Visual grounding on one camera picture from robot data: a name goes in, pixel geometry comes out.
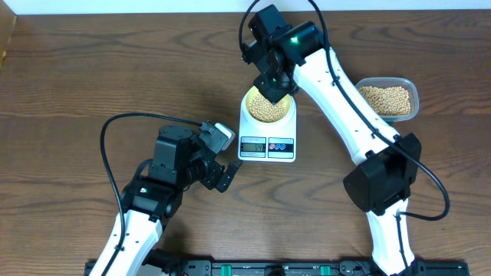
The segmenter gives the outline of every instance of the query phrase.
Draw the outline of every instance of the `green clip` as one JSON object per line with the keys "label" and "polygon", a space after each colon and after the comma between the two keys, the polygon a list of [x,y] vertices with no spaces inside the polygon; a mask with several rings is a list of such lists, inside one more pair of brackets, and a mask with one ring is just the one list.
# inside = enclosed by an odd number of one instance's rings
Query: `green clip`
{"label": "green clip", "polygon": [[329,276],[331,275],[331,267],[329,266],[321,266],[321,276]]}
{"label": "green clip", "polygon": [[232,276],[232,265],[222,265],[222,276]]}

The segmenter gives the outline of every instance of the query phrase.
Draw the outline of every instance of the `digital kitchen scale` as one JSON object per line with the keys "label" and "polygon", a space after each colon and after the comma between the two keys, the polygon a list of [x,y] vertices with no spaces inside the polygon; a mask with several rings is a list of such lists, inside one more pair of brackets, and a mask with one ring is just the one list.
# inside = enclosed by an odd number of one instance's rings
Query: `digital kitchen scale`
{"label": "digital kitchen scale", "polygon": [[286,114],[273,123],[255,119],[249,112],[258,89],[253,87],[242,99],[239,127],[239,159],[245,161],[293,162],[297,156],[297,106],[286,95]]}

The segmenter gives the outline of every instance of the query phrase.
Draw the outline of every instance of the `clear plastic container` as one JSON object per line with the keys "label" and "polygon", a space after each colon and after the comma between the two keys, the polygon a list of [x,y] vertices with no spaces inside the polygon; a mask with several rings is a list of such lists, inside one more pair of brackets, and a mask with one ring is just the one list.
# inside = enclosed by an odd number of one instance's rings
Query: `clear plastic container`
{"label": "clear plastic container", "polygon": [[396,115],[396,116],[381,115],[381,118],[388,123],[400,122],[403,120],[411,120],[416,116],[417,112],[420,109],[420,99],[417,96],[416,87],[409,80],[406,80],[402,77],[369,77],[360,80],[356,84],[357,89],[360,89],[360,87],[368,87],[368,86],[379,87],[379,88],[402,87],[405,90],[409,91],[410,113],[408,115]]}

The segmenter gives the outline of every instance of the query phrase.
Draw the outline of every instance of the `white background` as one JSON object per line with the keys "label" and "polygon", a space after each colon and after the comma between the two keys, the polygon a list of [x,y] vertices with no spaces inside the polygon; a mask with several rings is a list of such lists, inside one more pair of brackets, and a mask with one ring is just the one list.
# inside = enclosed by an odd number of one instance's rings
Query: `white background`
{"label": "white background", "polygon": [[[252,0],[4,0],[17,15],[244,12]],[[262,0],[280,11],[307,11],[307,0]],[[491,0],[317,0],[321,10],[426,10],[491,8]]]}

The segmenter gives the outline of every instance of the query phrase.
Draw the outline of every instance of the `wooden tabletop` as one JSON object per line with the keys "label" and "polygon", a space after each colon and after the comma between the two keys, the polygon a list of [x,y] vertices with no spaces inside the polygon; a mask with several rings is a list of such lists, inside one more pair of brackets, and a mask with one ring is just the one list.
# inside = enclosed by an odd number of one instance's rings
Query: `wooden tabletop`
{"label": "wooden tabletop", "polygon": [[[241,14],[21,16],[0,73],[0,274],[81,275],[117,214],[99,134],[110,116],[144,111],[239,129],[239,106],[258,75],[240,60]],[[312,13],[289,13],[297,25]],[[419,258],[491,259],[491,11],[326,12],[353,83],[405,77],[420,112],[394,126],[423,144],[422,161],[452,200],[439,222],[409,218]],[[248,31],[244,32],[250,39]],[[342,179],[354,168],[332,125],[305,92],[292,164],[245,163],[220,194],[185,193],[159,247],[215,259],[369,258],[366,215]],[[167,122],[130,118],[107,133],[120,189],[153,154]],[[237,144],[219,158],[236,159]],[[436,215],[423,174],[410,210]]]}

